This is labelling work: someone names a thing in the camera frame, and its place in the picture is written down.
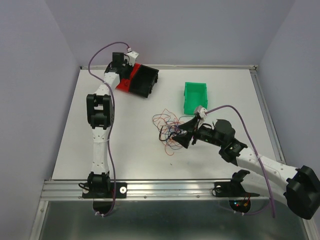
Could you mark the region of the green plastic bin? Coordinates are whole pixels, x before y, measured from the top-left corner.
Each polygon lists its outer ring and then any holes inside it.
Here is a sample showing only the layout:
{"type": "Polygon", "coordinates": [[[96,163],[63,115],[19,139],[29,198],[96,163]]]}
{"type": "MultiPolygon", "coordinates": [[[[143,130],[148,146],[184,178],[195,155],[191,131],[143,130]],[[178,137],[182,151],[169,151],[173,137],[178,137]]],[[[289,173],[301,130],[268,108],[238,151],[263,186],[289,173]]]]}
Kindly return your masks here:
{"type": "Polygon", "coordinates": [[[198,106],[208,107],[207,84],[199,82],[185,82],[183,113],[193,115],[198,106]]]}

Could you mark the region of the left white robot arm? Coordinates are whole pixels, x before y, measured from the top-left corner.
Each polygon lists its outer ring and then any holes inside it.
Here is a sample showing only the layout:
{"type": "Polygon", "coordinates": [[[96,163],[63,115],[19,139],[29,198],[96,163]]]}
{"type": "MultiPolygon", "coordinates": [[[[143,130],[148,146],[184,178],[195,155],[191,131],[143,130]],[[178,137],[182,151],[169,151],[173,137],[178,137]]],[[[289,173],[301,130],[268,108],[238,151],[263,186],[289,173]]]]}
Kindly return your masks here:
{"type": "Polygon", "coordinates": [[[133,70],[130,57],[123,52],[114,52],[112,62],[107,66],[104,79],[98,89],[86,97],[87,121],[92,129],[93,160],[86,183],[81,183],[85,199],[108,198],[112,196],[112,183],[108,165],[110,131],[115,120],[113,90],[122,77],[129,77],[133,70]]]}

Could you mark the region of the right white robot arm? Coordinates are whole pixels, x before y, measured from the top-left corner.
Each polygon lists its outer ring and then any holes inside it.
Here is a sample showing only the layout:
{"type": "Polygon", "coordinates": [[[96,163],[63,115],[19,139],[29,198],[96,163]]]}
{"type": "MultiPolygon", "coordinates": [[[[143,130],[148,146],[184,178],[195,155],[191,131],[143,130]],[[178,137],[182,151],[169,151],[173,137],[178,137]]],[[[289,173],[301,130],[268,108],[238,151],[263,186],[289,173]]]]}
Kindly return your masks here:
{"type": "Polygon", "coordinates": [[[320,207],[320,180],[306,165],[294,167],[262,156],[235,138],[231,123],[219,119],[214,125],[200,124],[194,117],[179,126],[182,131],[172,137],[184,148],[197,141],[220,148],[219,155],[227,163],[241,168],[230,182],[231,192],[244,192],[268,197],[286,205],[297,216],[310,220],[320,207]]]}

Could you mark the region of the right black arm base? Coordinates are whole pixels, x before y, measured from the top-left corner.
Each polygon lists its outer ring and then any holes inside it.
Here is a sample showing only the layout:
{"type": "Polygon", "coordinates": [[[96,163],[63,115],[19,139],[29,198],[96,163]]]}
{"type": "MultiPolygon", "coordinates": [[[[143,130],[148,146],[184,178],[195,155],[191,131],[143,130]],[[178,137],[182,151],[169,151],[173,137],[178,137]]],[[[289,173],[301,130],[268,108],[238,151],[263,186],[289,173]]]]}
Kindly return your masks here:
{"type": "Polygon", "coordinates": [[[211,189],[211,195],[217,198],[241,198],[241,197],[259,197],[254,192],[245,191],[244,187],[235,181],[217,181],[211,189]]]}

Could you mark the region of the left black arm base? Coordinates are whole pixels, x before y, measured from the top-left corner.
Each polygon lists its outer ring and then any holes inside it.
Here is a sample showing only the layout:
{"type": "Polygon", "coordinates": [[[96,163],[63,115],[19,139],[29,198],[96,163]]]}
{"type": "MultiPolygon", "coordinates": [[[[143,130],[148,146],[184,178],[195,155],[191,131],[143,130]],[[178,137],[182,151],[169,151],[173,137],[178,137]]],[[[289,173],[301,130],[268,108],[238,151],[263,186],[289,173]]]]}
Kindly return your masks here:
{"type": "Polygon", "coordinates": [[[84,199],[125,199],[127,197],[126,182],[111,181],[108,174],[94,174],[91,172],[86,182],[80,182],[84,199]]]}

